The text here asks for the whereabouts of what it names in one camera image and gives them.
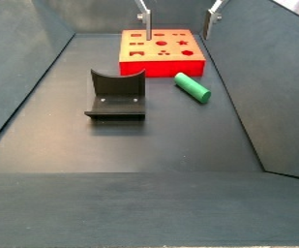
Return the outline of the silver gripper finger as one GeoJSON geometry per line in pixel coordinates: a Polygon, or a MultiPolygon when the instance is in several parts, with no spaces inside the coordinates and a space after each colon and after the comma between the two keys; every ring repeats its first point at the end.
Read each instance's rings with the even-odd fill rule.
{"type": "Polygon", "coordinates": [[[221,10],[229,0],[216,0],[212,7],[205,12],[203,38],[208,39],[213,24],[221,19],[221,10]]]}
{"type": "Polygon", "coordinates": [[[137,13],[137,20],[145,25],[147,40],[151,40],[151,11],[144,3],[144,0],[135,0],[136,6],[140,10],[137,13]]]}

